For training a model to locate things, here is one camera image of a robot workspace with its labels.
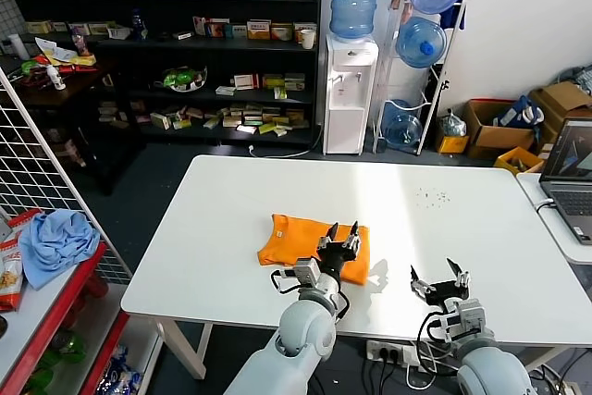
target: wire grid panel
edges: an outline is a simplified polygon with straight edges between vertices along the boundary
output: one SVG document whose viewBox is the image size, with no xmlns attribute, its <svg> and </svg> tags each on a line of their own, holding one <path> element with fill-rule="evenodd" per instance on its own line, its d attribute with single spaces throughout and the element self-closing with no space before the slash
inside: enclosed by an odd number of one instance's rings
<svg viewBox="0 0 592 395">
<path fill-rule="evenodd" d="M 29 209 L 77 210 L 101 233 L 108 249 L 97 272 L 108 282 L 129 284 L 131 273 L 82 200 L 0 68 L 0 213 Z"/>
</svg>

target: red shelf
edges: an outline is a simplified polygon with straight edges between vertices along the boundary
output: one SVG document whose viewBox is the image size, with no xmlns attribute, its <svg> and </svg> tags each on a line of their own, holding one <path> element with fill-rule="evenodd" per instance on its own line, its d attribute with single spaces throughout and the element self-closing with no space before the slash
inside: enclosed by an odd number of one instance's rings
<svg viewBox="0 0 592 395">
<path fill-rule="evenodd" d="M 94 395 L 96 391 L 96 387 L 101 380 L 103 373 L 109 363 L 109 359 L 111 358 L 111 354 L 113 350 L 117 347 L 117 343 L 119 342 L 119 338 L 121 338 L 121 334 L 123 333 L 123 328 L 128 323 L 128 319 L 130 316 L 125 312 L 119 312 L 111 330 L 105 339 L 105 343 L 101 348 L 98 356 L 94 360 L 92 364 L 92 368 L 86 376 L 86 380 L 84 381 L 84 385 L 79 392 L 79 395 Z"/>
<path fill-rule="evenodd" d="M 0 387 L 0 393 L 20 393 L 25 387 L 27 379 L 29 379 L 39 358 L 41 358 L 47 345 L 62 324 L 68 310 L 84 287 L 86 280 L 99 264 L 106 248 L 107 246 L 104 242 L 99 242 L 94 256 L 78 265 L 52 308 L 47 312 L 45 318 L 41 320 L 41 324 L 31 338 L 27 348 L 6 376 L 4 385 Z"/>
</svg>

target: laptop screen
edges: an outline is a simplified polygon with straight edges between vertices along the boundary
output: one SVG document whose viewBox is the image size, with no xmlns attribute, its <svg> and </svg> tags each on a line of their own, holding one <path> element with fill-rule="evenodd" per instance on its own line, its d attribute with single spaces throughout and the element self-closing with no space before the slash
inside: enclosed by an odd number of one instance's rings
<svg viewBox="0 0 592 395">
<path fill-rule="evenodd" d="M 541 180 L 592 182 L 592 119 L 565 119 Z"/>
</svg>

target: plug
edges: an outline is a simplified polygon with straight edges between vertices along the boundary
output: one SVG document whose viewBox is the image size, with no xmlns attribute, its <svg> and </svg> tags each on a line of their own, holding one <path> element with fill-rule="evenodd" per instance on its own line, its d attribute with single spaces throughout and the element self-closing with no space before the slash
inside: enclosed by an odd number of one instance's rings
<svg viewBox="0 0 592 395">
<path fill-rule="evenodd" d="M 392 362 L 397 365 L 397 363 L 399 362 L 399 352 L 397 352 L 396 349 L 391 349 L 388 352 L 388 356 L 390 356 L 390 359 L 392 360 Z"/>
</svg>

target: water bottle rack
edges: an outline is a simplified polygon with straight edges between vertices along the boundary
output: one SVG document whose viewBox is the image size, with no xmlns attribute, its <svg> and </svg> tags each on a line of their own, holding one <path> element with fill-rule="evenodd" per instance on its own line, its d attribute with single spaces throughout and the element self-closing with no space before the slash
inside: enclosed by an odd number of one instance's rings
<svg viewBox="0 0 592 395">
<path fill-rule="evenodd" d="M 392 69 L 392 61 L 395 58 L 400 58 L 396 51 L 396 44 L 397 39 L 399 37 L 399 31 L 401 28 L 401 19 L 404 14 L 406 7 L 411 7 L 411 0 L 391 0 L 388 6 L 389 14 L 388 14 L 388 25 L 387 25 L 387 35 L 385 41 L 383 43 L 383 47 L 379 52 L 378 56 L 378 64 L 376 68 L 376 77 L 375 77 L 375 85 L 373 89 L 373 100 L 376 100 L 380 103 L 380 108 L 378 112 L 378 119 L 373 121 L 373 134 L 374 134 L 374 141 L 372 145 L 372 153 L 376 154 L 376 148 L 378 146 L 379 140 L 384 140 L 384 136 L 382 134 L 382 119 L 385 112 L 386 104 L 392 104 L 397 108 L 404 110 L 404 111 L 416 111 L 419 113 L 424 106 L 429 106 L 429 111 L 427 113 L 427 117 L 423 124 L 423 132 L 419 144 L 416 148 L 413 149 L 413 152 L 416 155 L 422 153 L 422 149 L 424 148 L 424 143 L 426 142 L 426 135 L 427 131 L 429 130 L 429 125 L 436 112 L 436 107 L 438 104 L 438 99 L 442 93 L 442 91 L 447 90 L 450 87 L 450 82 L 446 79 L 448 74 L 448 62 L 449 62 L 449 54 L 450 49 L 454 45 L 456 41 L 456 37 L 458 35 L 458 31 L 461 28 L 461 23 L 463 21 L 464 11 L 466 9 L 467 0 L 461 0 L 454 4 L 455 6 L 459 6 L 459 14 L 456 18 L 454 23 L 454 28 L 452 29 L 452 33 L 450 34 L 450 38 L 448 39 L 448 47 L 444 56 L 440 59 L 442 64 L 442 69 L 438 74 L 432 65 L 429 69 L 431 74 L 435 77 L 437 81 L 436 89 L 434 90 L 434 94 L 431 97 L 431 100 L 426 97 L 424 93 L 424 88 L 419 89 L 419 93 L 421 94 L 420 104 L 416 106 L 412 106 L 409 108 L 402 107 L 392 100 L 389 99 L 389 82 L 390 82 L 390 71 Z"/>
</svg>

